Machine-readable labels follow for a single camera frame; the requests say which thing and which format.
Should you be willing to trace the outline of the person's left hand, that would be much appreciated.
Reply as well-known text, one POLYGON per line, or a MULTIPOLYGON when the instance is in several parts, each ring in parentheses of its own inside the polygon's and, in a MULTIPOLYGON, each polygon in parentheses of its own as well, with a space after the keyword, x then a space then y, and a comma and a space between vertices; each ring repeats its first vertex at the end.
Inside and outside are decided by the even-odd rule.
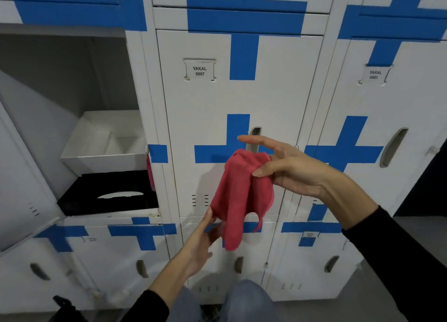
POLYGON ((222 237, 222 223, 215 224, 215 221, 216 217, 212 208, 209 207, 180 251, 187 279, 204 267, 208 259, 212 257, 209 248, 222 237))

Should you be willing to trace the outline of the person's right hand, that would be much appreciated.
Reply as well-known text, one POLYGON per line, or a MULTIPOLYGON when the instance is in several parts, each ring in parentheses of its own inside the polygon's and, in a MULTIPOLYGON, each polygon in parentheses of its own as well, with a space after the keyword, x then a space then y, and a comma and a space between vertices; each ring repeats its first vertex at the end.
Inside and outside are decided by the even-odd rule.
POLYGON ((305 153, 298 148, 265 136, 238 136, 240 142, 255 144, 273 150, 272 157, 285 158, 285 175, 281 178, 271 178, 273 184, 286 190, 303 196, 315 197, 323 200, 327 194, 325 185, 328 176, 331 175, 331 168, 305 153))

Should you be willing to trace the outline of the red microfibre cloth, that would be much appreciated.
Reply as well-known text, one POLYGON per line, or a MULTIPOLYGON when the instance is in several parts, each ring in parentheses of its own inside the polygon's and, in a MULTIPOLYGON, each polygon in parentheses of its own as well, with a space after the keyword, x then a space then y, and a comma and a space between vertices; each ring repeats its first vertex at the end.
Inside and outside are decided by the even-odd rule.
POLYGON ((258 222, 249 230, 258 233, 263 218, 274 202, 274 184, 270 176, 254 177, 253 172, 271 161, 268 153, 253 153, 238 149, 225 163, 215 196, 211 201, 214 217, 224 222, 222 229, 223 246, 235 251, 244 234, 244 220, 254 213, 258 222))

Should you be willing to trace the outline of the person's right forearm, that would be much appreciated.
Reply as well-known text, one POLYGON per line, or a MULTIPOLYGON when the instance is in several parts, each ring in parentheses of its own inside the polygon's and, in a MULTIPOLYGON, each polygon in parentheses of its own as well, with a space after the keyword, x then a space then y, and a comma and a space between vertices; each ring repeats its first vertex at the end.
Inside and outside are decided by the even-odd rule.
POLYGON ((321 180, 321 201, 408 322, 447 322, 447 267, 344 173, 321 180))

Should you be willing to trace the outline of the person's left forearm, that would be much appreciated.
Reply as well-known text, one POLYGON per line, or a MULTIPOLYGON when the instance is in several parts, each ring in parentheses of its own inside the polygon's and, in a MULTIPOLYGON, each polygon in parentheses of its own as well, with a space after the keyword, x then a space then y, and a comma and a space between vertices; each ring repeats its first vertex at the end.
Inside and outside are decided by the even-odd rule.
POLYGON ((183 257, 169 261, 126 312, 120 322, 166 322, 188 274, 188 262, 183 257))

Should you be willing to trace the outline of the pink hanging item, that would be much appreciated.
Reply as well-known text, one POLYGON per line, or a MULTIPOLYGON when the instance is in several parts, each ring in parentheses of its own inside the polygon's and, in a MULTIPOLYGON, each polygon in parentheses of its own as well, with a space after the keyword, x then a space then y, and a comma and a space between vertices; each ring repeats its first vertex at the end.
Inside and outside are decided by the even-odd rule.
POLYGON ((147 155, 146 155, 146 164, 147 164, 147 172, 148 172, 148 177, 149 177, 150 188, 151 188, 152 192, 155 192, 156 187, 155 187, 154 178, 153 178, 153 174, 152 174, 152 167, 151 167, 149 153, 147 153, 147 155))

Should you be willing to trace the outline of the white metal locker bank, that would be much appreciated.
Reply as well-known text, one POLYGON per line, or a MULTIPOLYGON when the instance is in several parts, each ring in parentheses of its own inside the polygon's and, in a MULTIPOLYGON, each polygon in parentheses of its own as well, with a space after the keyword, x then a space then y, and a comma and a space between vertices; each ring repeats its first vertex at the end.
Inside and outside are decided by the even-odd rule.
POLYGON ((60 158, 77 122, 107 110, 140 111, 159 203, 62 212, 0 258, 0 314, 56 311, 56 295, 130 308, 233 153, 273 154, 239 135, 297 147, 394 214, 447 139, 447 0, 0 0, 0 70, 56 203, 80 177, 60 158), (215 81, 185 80, 185 58, 215 59, 215 81), (393 67, 359 85, 365 65, 393 67))

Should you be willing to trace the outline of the person's left leg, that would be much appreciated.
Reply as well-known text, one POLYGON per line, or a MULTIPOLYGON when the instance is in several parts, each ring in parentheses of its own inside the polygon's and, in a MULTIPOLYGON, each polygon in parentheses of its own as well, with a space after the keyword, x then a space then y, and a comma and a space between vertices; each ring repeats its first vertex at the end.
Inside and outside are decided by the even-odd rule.
POLYGON ((166 322, 203 322, 202 310, 193 292, 183 286, 169 310, 166 322))

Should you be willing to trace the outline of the person's leg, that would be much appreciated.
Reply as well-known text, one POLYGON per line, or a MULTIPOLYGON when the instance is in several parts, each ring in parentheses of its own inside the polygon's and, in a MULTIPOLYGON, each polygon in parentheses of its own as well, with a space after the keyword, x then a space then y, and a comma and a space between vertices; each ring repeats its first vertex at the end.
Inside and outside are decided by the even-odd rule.
POLYGON ((202 310, 193 292, 183 286, 169 310, 166 322, 203 322, 202 310))
POLYGON ((251 280, 241 280, 226 294, 219 322, 279 322, 279 319, 266 291, 251 280))

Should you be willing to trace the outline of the person's right leg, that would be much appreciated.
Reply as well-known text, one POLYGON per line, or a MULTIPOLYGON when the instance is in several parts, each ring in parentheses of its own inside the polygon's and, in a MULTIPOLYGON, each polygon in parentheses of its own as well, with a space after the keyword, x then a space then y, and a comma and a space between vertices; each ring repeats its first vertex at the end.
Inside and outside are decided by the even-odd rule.
POLYGON ((241 280, 226 294, 219 322, 279 322, 279 319, 266 291, 251 280, 241 280))

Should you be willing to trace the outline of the large white locker label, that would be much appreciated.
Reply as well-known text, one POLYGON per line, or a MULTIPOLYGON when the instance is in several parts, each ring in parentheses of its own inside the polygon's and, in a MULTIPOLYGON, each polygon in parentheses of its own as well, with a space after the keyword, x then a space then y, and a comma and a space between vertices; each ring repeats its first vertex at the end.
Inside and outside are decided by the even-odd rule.
POLYGON ((215 59, 185 58, 183 59, 183 63, 186 68, 185 80, 204 79, 207 81, 215 81, 215 59))
POLYGON ((366 83, 373 83, 377 85, 384 85, 386 83, 387 76, 392 69, 391 66, 375 66, 365 65, 359 85, 366 83))

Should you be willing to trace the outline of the black tissue box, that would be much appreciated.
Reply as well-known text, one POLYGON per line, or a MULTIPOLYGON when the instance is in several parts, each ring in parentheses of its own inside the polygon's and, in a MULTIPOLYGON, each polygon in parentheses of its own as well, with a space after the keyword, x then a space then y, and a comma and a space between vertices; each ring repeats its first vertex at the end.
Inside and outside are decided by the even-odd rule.
POLYGON ((84 216, 158 208, 148 172, 83 174, 57 202, 66 216, 84 216))

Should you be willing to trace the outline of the white plastic tray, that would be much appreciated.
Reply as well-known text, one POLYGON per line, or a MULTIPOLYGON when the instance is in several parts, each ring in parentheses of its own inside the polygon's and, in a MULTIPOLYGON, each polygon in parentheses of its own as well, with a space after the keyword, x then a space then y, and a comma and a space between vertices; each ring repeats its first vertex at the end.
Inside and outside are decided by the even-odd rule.
POLYGON ((60 156, 77 176, 147 169, 139 110, 86 111, 60 156))

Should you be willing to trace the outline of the open grey locker door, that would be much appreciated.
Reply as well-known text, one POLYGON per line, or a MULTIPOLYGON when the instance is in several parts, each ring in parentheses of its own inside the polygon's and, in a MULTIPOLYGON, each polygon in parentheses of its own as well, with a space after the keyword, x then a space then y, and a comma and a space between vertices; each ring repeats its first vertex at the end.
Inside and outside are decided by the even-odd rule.
POLYGON ((0 258, 63 218, 5 103, 7 77, 0 70, 0 258))

